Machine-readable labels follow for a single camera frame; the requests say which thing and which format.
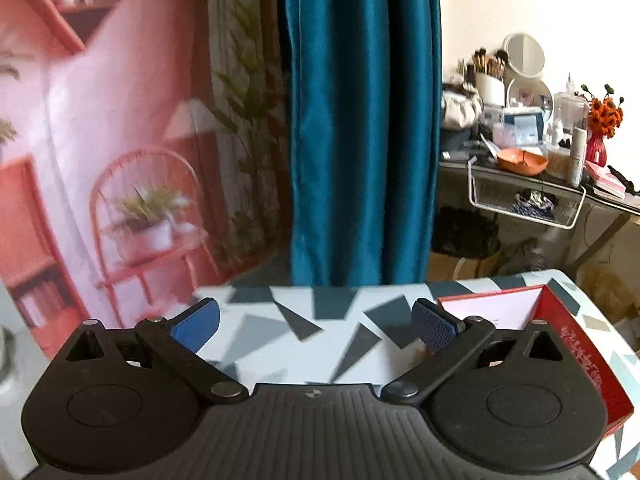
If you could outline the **teal curtain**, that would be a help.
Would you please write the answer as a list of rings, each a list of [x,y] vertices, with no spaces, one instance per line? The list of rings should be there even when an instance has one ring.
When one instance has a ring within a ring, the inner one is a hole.
[[[421,281],[436,206],[439,0],[284,0],[296,285]]]

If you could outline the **white desk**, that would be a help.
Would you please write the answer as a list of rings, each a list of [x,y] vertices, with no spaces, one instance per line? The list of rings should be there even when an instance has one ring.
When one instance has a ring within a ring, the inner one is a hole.
[[[494,216],[503,216],[532,222],[572,232],[576,226],[584,226],[591,211],[600,208],[615,214],[611,224],[590,243],[582,244],[584,250],[569,256],[562,265],[567,275],[575,276],[581,266],[590,263],[616,234],[632,222],[639,221],[639,202],[633,195],[620,200],[608,198],[587,184],[572,188],[568,184],[540,174],[526,177],[500,169],[494,162],[478,162],[471,158],[466,162],[439,163],[440,170],[466,179],[466,199],[478,210]]]

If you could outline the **cotton swab box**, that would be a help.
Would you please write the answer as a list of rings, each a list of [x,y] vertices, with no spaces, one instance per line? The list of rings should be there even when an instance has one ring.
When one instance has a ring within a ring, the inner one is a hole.
[[[547,148],[546,159],[548,159],[548,165],[544,172],[555,179],[565,180],[570,166],[570,150],[550,145]]]

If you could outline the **makeup brush cup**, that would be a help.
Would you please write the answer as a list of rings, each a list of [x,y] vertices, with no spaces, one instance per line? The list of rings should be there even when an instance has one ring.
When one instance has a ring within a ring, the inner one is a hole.
[[[479,48],[468,60],[458,59],[457,72],[478,91],[485,105],[505,107],[504,74],[508,62],[509,55],[505,50],[488,52]]]

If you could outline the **pink printed backdrop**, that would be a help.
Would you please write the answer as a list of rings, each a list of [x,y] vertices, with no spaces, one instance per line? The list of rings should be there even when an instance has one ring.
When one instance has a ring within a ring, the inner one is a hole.
[[[290,230],[278,0],[1,0],[1,279],[46,356]]]

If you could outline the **orange bowl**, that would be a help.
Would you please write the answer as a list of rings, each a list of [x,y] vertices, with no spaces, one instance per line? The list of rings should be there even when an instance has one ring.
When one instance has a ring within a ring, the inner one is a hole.
[[[524,177],[542,174],[549,163],[547,157],[520,148],[505,148],[498,151],[497,162],[501,169]]]

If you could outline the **round white mirror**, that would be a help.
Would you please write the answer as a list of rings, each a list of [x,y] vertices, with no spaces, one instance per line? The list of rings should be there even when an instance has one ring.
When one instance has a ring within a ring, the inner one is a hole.
[[[510,69],[518,76],[537,78],[544,71],[544,49],[533,36],[514,32],[504,38],[502,48],[508,55]]]

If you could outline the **patterned tablecloth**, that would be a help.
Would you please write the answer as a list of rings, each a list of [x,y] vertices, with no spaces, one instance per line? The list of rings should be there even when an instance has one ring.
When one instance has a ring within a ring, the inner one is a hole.
[[[366,287],[202,286],[215,299],[219,330],[198,350],[247,388],[258,382],[367,382],[405,373],[425,349],[410,328],[420,298],[495,296],[547,286],[611,367],[632,404],[639,402],[639,359],[588,296],[559,270],[503,278]]]

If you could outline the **white cylindrical bottle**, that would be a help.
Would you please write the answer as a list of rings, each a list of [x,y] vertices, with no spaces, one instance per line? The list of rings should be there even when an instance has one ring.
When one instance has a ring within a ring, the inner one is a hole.
[[[566,180],[574,188],[582,182],[582,168],[584,168],[587,148],[587,131],[575,127],[570,140],[570,163],[566,170]]]

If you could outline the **pink book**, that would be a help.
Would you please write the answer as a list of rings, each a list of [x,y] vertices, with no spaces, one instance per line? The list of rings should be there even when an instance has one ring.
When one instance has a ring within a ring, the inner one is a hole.
[[[620,198],[621,200],[625,198],[626,186],[613,176],[610,170],[607,170],[594,162],[590,162],[589,160],[585,161],[585,170],[587,170],[595,188]]]

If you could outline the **orange artificial flowers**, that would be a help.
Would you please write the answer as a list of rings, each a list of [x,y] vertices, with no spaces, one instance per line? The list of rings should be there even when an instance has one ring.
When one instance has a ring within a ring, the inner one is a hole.
[[[604,85],[605,95],[602,99],[597,98],[585,84],[580,88],[582,89],[580,96],[588,102],[589,106],[587,119],[589,130],[602,139],[612,139],[624,118],[622,110],[624,98],[621,96],[618,101],[615,101],[615,90],[610,84]]]

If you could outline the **red strawberry cardboard box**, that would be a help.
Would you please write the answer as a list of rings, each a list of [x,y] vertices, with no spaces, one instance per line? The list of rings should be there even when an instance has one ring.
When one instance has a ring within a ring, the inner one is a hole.
[[[570,443],[597,430],[610,436],[634,412],[612,368],[550,286],[449,295],[437,304],[457,320],[476,316],[492,326],[469,373],[443,395],[477,406],[490,426]]]

